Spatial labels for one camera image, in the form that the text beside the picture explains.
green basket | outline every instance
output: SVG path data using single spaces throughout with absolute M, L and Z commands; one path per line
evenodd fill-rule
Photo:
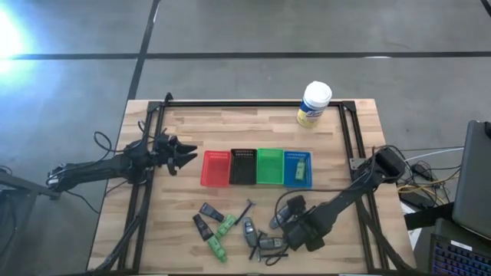
M 258 184 L 283 185 L 285 154 L 283 149 L 258 149 Z

white lid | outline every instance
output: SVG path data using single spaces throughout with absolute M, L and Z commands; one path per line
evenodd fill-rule
M 325 107 L 332 97 L 331 88 L 320 81 L 313 81 L 305 88 L 304 99 L 313 107 Z

plastic container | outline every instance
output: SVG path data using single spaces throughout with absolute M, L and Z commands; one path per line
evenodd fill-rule
M 201 171 L 201 186 L 228 187 L 230 152 L 206 150 Z
M 283 184 L 283 149 L 258 149 L 257 183 Z
M 305 88 L 297 121 L 304 127 L 315 127 L 324 109 L 332 98 L 331 88 L 320 81 L 314 81 Z
M 232 149 L 230 184 L 255 184 L 257 149 Z
M 300 159 L 305 160 L 305 174 L 303 180 L 296 180 L 295 174 Z M 312 162 L 310 153 L 285 151 L 285 187 L 312 188 Z

red basket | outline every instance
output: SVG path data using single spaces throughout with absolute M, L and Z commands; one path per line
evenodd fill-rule
M 206 150 L 203 157 L 201 186 L 228 187 L 230 177 L 230 152 Z

gray floor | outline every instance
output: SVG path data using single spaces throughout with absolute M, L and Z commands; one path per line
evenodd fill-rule
M 0 24 L 11 31 L 0 50 L 138 53 L 151 4 L 3 1 Z M 479 0 L 162 0 L 148 51 L 491 51 L 490 26 Z M 0 61 L 0 164 L 43 183 L 59 163 L 98 158 L 92 133 L 117 139 L 135 64 Z M 320 80 L 337 98 L 375 98 L 388 143 L 455 146 L 468 120 L 491 118 L 490 72 L 491 58 L 478 57 L 156 60 L 144 64 L 137 99 L 299 98 Z M 425 160 L 452 166 L 460 154 Z M 103 190 L 103 182 L 76 188 L 97 208 Z M 79 199 L 40 198 L 9 274 L 83 271 L 96 224 Z

